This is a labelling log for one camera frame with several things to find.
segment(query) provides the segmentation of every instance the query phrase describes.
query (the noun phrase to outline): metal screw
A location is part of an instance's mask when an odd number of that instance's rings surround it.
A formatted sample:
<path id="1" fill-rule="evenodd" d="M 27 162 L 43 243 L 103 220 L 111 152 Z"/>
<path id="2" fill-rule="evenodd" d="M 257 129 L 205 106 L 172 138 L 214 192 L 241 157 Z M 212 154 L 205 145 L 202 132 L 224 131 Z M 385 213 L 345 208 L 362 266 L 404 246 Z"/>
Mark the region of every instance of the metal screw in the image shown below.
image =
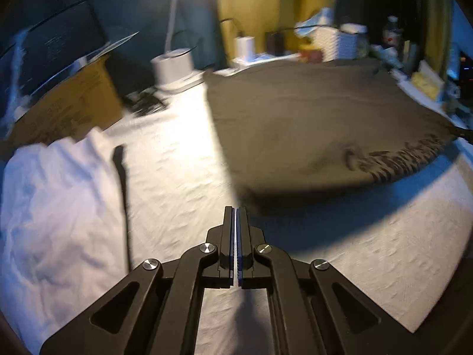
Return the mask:
<path id="1" fill-rule="evenodd" d="M 256 251 L 258 251 L 261 254 L 268 254 L 273 250 L 273 247 L 271 247 L 269 244 L 260 244 L 259 246 L 256 247 Z"/>
<path id="2" fill-rule="evenodd" d="M 145 270 L 151 271 L 154 270 L 158 266 L 159 262 L 156 259 L 146 259 L 143 262 L 143 268 Z"/>
<path id="3" fill-rule="evenodd" d="M 209 254 L 210 252 L 213 252 L 214 249 L 215 249 L 215 246 L 212 243 L 200 244 L 200 250 L 205 254 Z"/>
<path id="4" fill-rule="evenodd" d="M 325 271 L 328 270 L 330 265 L 325 259 L 316 259 L 314 260 L 314 267 L 316 270 Z"/>

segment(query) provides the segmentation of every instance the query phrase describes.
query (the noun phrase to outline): white tissue box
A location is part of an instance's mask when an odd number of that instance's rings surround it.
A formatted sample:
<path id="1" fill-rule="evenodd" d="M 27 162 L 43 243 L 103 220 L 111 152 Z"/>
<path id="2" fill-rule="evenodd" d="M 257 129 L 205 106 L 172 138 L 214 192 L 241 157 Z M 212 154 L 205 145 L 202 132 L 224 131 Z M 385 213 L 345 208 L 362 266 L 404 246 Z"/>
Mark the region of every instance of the white tissue box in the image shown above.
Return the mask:
<path id="1" fill-rule="evenodd" d="M 357 54 L 357 35 L 340 32 L 336 28 L 322 26 L 310 34 L 312 43 L 320 48 L 323 61 L 337 59 L 352 60 Z"/>

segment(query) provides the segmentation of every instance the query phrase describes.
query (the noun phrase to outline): white tablecloth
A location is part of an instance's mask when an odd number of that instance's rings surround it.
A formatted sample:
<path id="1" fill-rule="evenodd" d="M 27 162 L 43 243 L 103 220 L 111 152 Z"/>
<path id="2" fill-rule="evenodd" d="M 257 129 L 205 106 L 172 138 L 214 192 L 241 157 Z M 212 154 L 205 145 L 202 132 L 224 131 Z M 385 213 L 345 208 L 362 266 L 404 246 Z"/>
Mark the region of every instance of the white tablecloth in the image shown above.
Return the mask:
<path id="1" fill-rule="evenodd" d="M 106 131 L 127 147 L 134 265 L 178 258 L 221 224 L 226 205 L 238 206 L 205 92 L 198 85 L 166 111 L 125 117 Z M 329 260 L 414 331 L 447 286 L 473 225 L 473 148 L 455 145 L 450 159 L 399 182 L 252 224 L 296 259 Z M 206 290 L 195 353 L 272 354 L 265 290 Z"/>

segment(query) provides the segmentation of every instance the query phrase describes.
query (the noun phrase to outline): brown cardboard box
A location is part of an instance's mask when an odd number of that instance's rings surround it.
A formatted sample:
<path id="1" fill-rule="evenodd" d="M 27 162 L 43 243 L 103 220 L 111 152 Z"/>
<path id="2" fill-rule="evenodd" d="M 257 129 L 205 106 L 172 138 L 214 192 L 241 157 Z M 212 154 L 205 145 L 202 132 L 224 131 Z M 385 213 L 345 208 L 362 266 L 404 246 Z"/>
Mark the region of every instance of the brown cardboard box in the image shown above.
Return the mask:
<path id="1" fill-rule="evenodd" d="M 88 64 L 45 94 L 15 123 L 0 145 L 0 157 L 9 159 L 18 147 L 49 145 L 67 136 L 78 141 L 95 126 L 104 130 L 120 120 L 122 106 L 105 59 Z"/>

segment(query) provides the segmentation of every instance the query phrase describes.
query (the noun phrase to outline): brown cloth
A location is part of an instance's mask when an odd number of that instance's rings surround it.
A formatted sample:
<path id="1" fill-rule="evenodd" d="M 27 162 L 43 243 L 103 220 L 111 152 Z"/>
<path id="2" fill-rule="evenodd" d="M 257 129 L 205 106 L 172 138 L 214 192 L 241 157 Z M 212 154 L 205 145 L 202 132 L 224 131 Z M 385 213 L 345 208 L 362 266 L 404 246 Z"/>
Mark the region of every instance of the brown cloth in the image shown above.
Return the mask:
<path id="1" fill-rule="evenodd" d="M 206 73 L 207 98 L 237 194 L 275 206 L 417 172 L 456 137 L 375 59 L 275 61 Z"/>

